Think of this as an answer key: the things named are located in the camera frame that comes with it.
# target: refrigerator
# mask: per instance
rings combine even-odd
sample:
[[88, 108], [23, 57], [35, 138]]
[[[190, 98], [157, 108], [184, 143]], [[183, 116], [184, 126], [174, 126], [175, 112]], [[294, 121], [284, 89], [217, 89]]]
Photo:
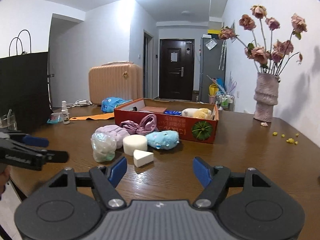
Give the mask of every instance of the refrigerator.
[[203, 103], [209, 103], [209, 86], [212, 84], [207, 75], [211, 78], [220, 78], [223, 83], [225, 81], [226, 66], [222, 65], [219, 69], [223, 41], [215, 40], [217, 45], [209, 50], [206, 44], [210, 40], [209, 38], [201, 39], [199, 101]]

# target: cardboard box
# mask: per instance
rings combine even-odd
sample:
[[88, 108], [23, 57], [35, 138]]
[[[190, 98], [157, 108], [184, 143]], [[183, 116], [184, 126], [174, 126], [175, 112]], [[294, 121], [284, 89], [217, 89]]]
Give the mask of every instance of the cardboard box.
[[214, 113], [213, 120], [168, 114], [155, 115], [157, 117], [157, 127], [160, 131], [174, 130], [179, 133], [180, 139], [182, 140], [213, 143], [219, 120], [219, 111], [216, 105], [140, 98], [115, 108], [114, 113], [116, 124], [120, 125], [121, 122], [127, 120], [131, 120], [139, 124], [142, 118], [149, 114], [139, 112], [145, 106], [165, 107], [168, 110], [174, 111], [182, 111], [186, 108], [210, 109]]

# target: vase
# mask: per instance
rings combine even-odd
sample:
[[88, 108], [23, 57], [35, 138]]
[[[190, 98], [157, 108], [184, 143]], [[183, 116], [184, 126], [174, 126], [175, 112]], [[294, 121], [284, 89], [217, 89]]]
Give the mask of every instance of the vase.
[[279, 77], [258, 73], [254, 100], [257, 101], [253, 118], [261, 122], [271, 122], [273, 106], [278, 104]]

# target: spray bottle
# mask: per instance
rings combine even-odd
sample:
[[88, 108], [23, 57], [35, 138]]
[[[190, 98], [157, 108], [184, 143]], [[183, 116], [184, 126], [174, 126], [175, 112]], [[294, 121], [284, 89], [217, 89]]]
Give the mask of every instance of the spray bottle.
[[63, 116], [63, 124], [70, 123], [66, 101], [62, 101], [62, 111], [61, 112], [62, 112], [62, 116]]

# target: table surface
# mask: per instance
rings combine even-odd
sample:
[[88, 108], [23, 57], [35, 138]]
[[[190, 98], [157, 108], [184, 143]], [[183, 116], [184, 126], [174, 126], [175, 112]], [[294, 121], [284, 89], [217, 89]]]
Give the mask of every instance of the table surface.
[[[101, 114], [98, 107], [75, 107], [70, 117]], [[98, 164], [92, 157], [90, 138], [100, 126], [114, 124], [113, 120], [71, 121], [64, 125], [41, 127], [33, 135], [48, 138], [48, 149], [65, 150], [68, 163], [48, 163], [42, 171], [12, 168], [12, 180], [21, 191], [30, 195], [44, 182], [65, 167], [85, 172]], [[320, 149], [303, 134], [281, 119], [274, 118], [269, 127], [263, 127], [251, 114], [220, 111], [214, 144], [184, 141], [174, 149], [154, 152], [154, 162], [136, 168], [133, 158], [126, 155], [128, 170], [117, 190], [130, 202], [132, 199], [170, 200], [188, 199], [191, 202], [201, 193], [202, 186], [193, 175], [192, 160], [199, 156], [210, 165], [223, 165], [234, 172], [245, 172], [255, 167], [284, 189], [304, 208], [306, 223], [299, 240], [320, 239]], [[286, 143], [295, 138], [298, 145]], [[116, 152], [116, 157], [123, 154]], [[92, 196], [88, 188], [80, 192]], [[231, 188], [229, 195], [241, 189]]]

